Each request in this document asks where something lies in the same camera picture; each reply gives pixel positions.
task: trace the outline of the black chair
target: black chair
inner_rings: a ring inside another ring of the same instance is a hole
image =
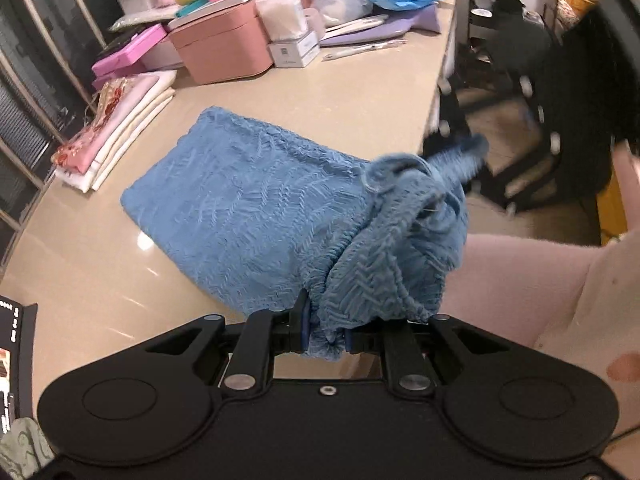
[[[487,50],[506,77],[494,94],[465,105],[455,77],[442,85],[440,128],[424,139],[423,156],[468,135],[469,115],[522,99],[540,142],[497,174],[482,168],[474,188],[512,214],[603,190],[612,144],[640,138],[640,2],[599,0],[560,41],[526,20],[505,20]],[[542,174],[508,191],[541,164]]]

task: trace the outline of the green fabric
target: green fabric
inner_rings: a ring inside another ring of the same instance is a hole
[[[47,439],[32,418],[17,418],[9,433],[0,439],[0,467],[15,480],[36,474],[53,457]]]

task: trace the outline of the pink box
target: pink box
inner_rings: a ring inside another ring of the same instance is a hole
[[[133,65],[125,66],[123,68],[117,68],[113,72],[98,76],[97,78],[95,78],[95,81],[92,84],[97,91],[100,91],[102,89],[102,86],[104,86],[104,84],[110,79],[116,79],[117,77],[126,77],[128,75],[134,74],[142,74],[143,72],[146,72],[146,67],[142,64],[141,61],[137,61]]]
[[[92,67],[94,74],[100,77],[119,68],[133,65],[155,44],[166,37],[166,31],[159,23],[134,36],[130,43],[121,50],[98,61]]]
[[[169,38],[199,85],[258,75],[273,64],[255,0],[187,23]]]

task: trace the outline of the patterned fabric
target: patterned fabric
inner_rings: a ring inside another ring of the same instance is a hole
[[[0,440],[0,467],[14,480],[30,478],[53,458],[42,430],[31,418],[14,420],[11,431]]]
[[[558,0],[558,20],[565,28],[571,28],[580,18],[566,0]]]
[[[113,115],[113,111],[118,106],[120,99],[127,89],[127,79],[118,78],[107,81],[102,90],[100,90],[100,98],[98,99],[98,109],[95,119],[91,124],[85,126],[82,130],[66,144],[60,146],[56,152],[51,155],[51,161],[57,165],[64,167],[69,155],[75,156],[85,146],[94,142],[95,137],[100,133],[104,125]]]
[[[483,138],[428,162],[373,164],[221,108],[122,195],[140,228],[201,288],[250,314],[310,291],[310,353],[376,316],[424,320],[466,237],[461,180]]]

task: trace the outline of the white pen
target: white pen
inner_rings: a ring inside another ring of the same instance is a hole
[[[331,61],[334,59],[340,59],[341,57],[354,56],[355,54],[359,54],[361,52],[371,52],[373,50],[382,50],[383,48],[392,48],[394,46],[399,46],[405,43],[406,40],[389,40],[382,41],[381,43],[369,43],[361,46],[351,46],[349,48],[344,48],[342,50],[338,50],[337,52],[327,54],[322,58],[322,61]]]
[[[388,14],[379,14],[377,16],[369,16],[368,18],[361,18],[354,20],[353,22],[343,23],[335,27],[330,27],[326,30],[322,40],[328,38],[334,38],[335,36],[342,36],[343,34],[351,34],[352,32],[360,32],[361,30],[367,30],[369,28],[378,27],[388,20]]]

